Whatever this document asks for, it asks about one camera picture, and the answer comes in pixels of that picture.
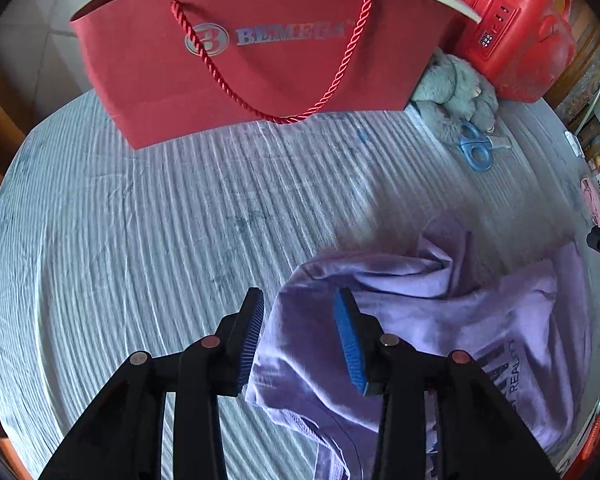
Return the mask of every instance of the red paper bag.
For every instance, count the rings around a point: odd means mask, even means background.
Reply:
[[[362,0],[179,0],[235,94],[300,114],[331,85]],[[210,74],[172,0],[93,0],[73,18],[87,74],[134,148],[256,120]],[[373,0],[340,86],[321,111],[402,110],[454,10]]]

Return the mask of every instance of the folded fabric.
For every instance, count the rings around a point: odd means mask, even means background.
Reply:
[[[280,290],[246,399],[318,443],[316,480],[371,478],[375,459],[381,399],[351,384],[333,320],[334,294],[344,286],[362,312],[417,350],[471,353],[543,449],[570,436],[590,359],[575,243],[482,289],[472,280],[470,246],[470,233],[445,214],[424,229],[414,256],[324,254]],[[435,441],[428,420],[429,449]]]

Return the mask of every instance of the scissors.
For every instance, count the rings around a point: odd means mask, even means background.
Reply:
[[[475,171],[487,171],[491,168],[491,151],[498,148],[510,148],[509,139],[486,136],[469,121],[462,121],[460,150],[469,166]]]

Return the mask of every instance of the red rope handle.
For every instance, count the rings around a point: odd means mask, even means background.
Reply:
[[[340,67],[336,72],[336,75],[333,77],[333,81],[329,86],[329,89],[324,93],[321,99],[309,108],[304,114],[292,115],[290,117],[276,117],[273,115],[266,114],[256,108],[252,107],[248,104],[243,98],[241,98],[237,93],[231,90],[231,87],[224,80],[218,67],[211,61],[209,54],[206,53],[205,47],[203,46],[200,38],[196,34],[196,31],[193,30],[189,20],[184,14],[182,10],[182,4],[178,0],[173,0],[171,2],[171,12],[173,13],[174,18],[183,28],[186,35],[191,40],[191,43],[198,51],[198,55],[200,56],[202,62],[206,65],[209,72],[213,76],[214,80],[220,85],[220,88],[226,92],[226,94],[233,99],[236,103],[238,103],[242,108],[256,115],[260,119],[264,119],[269,121],[270,123],[276,124],[292,124],[298,123],[299,121],[304,121],[307,117],[315,114],[320,108],[322,108],[327,101],[331,98],[333,93],[338,89],[338,85],[344,76],[344,73],[347,71],[347,67],[349,66],[349,61],[351,60],[351,56],[353,56],[353,52],[358,45],[358,40],[362,35],[362,32],[365,30],[365,23],[369,17],[369,13],[371,12],[371,2],[373,0],[362,0],[362,7],[360,8],[360,16],[358,18],[358,22],[356,26],[353,28],[353,33],[351,35],[351,39],[349,40],[349,44],[347,45],[346,50],[344,51],[344,56],[342,57],[342,61],[340,62]]]

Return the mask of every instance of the tile grout line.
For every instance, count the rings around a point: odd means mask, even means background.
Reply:
[[[52,28],[51,28],[51,21],[54,15],[54,11],[56,10],[56,5],[58,4],[58,0],[53,0],[53,3],[51,3],[51,9],[49,9],[49,14],[48,14],[48,28],[46,30],[46,36],[45,36],[45,43],[42,46],[42,56],[40,56],[40,64],[38,65],[38,72],[36,73],[36,84],[33,87],[33,98],[31,101],[31,109],[33,111],[33,113],[36,113],[35,108],[36,108],[36,99],[38,97],[38,86],[40,84],[40,74],[42,72],[42,65],[44,63],[45,60],[45,51],[46,51],[46,44],[49,42],[49,35],[52,34]]]

